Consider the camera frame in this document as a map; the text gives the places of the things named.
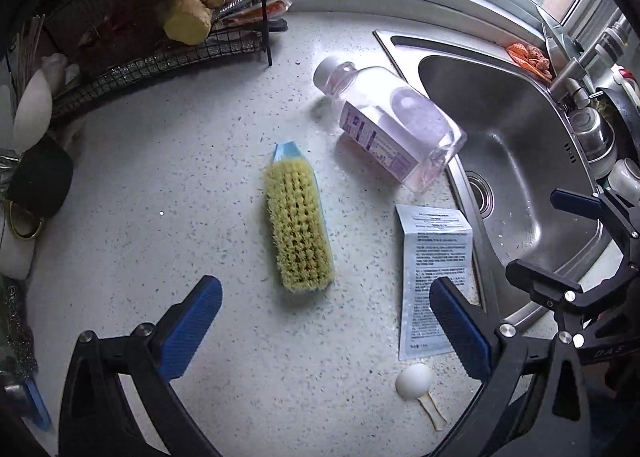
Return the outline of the white plastic spoon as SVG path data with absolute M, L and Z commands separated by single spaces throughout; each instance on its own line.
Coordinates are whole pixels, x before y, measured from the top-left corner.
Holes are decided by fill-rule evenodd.
M 396 378 L 395 388 L 398 395 L 406 401 L 418 401 L 430 417 L 434 429 L 444 431 L 448 421 L 431 396 L 432 383 L 431 368 L 423 363 L 415 363 L 401 370 Z

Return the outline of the paper instruction leaflet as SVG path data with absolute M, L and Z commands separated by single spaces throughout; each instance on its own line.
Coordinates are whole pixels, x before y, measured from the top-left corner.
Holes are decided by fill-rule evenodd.
M 398 204 L 396 212 L 404 234 L 398 357 L 407 362 L 451 351 L 431 308 L 431 284 L 447 277 L 471 289 L 473 231 L 455 209 Z

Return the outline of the yellow scrub brush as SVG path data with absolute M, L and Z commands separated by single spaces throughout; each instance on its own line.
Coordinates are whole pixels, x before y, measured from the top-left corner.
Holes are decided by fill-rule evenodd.
M 293 293 L 326 289 L 333 258 L 314 169 L 294 142 L 274 147 L 266 205 L 281 284 Z

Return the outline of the clear pink liquid bottle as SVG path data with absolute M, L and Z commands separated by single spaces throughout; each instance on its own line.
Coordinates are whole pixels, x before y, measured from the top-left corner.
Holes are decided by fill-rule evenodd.
M 340 128 L 399 183 L 423 194 L 463 147 L 465 131 L 390 70 L 329 56 L 314 85 L 340 110 Z

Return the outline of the stainless steel pot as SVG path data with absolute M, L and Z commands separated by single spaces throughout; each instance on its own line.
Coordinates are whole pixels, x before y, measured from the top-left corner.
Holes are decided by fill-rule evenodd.
M 594 108 L 574 110 L 568 116 L 595 180 L 607 177 L 617 161 L 614 128 Z

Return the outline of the stainless steel sink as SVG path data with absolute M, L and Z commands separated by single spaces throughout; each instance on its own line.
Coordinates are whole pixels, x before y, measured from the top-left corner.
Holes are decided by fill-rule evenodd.
M 520 328 L 534 325 L 545 310 L 506 281 L 506 264 L 522 259 L 581 281 L 612 243 L 600 223 L 551 206 L 556 188 L 597 189 L 565 114 L 496 44 L 448 31 L 374 35 L 399 76 L 465 131 L 447 171 L 474 229 L 484 307 Z

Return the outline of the orange sink cloth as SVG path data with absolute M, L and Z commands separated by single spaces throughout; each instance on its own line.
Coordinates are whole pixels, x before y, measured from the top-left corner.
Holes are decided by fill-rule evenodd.
M 538 47 L 515 42 L 506 47 L 506 52 L 519 67 L 536 76 L 542 83 L 551 84 L 550 61 Z

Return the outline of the white small teapot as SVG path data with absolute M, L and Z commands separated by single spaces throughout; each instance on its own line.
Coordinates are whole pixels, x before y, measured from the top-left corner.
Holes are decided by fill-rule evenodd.
M 17 238 L 6 221 L 1 223 L 0 274 L 24 281 L 32 267 L 35 240 Z

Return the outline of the black utensil mug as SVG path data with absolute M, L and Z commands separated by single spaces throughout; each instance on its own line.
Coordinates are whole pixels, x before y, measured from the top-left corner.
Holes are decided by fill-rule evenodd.
M 16 238 L 36 238 L 44 221 L 60 211 L 70 191 L 73 172 L 72 158 L 49 135 L 22 154 L 6 191 L 6 217 Z M 37 219 L 29 233 L 23 234 L 15 226 L 13 211 L 16 206 Z

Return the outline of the ginger root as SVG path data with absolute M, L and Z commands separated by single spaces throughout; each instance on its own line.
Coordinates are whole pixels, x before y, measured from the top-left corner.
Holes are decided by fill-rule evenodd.
M 203 43 L 212 28 L 213 12 L 232 0 L 167 0 L 160 17 L 171 41 L 184 45 Z

